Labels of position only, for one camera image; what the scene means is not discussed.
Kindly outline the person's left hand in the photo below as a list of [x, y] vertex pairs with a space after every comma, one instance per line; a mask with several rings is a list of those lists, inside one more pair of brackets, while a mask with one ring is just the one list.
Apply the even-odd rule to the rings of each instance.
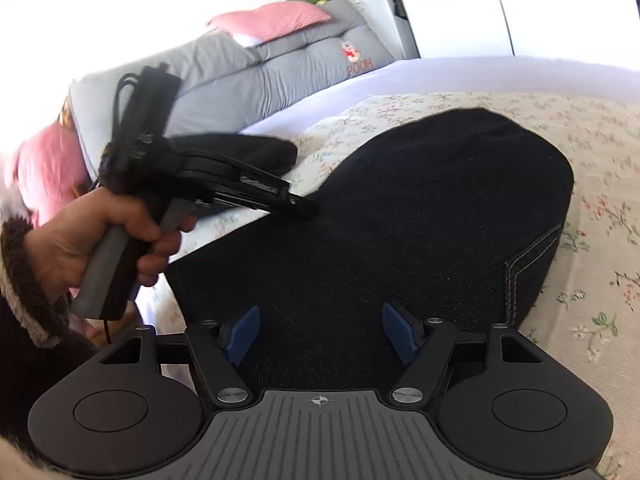
[[141, 285], [154, 285], [181, 245], [181, 235], [196, 225], [193, 214], [177, 229], [163, 231], [152, 220], [142, 200], [98, 188], [74, 200], [49, 222], [30, 231], [25, 249], [34, 275], [47, 300], [55, 302], [77, 288], [89, 257], [110, 226], [123, 226], [129, 235], [149, 243], [137, 263]]

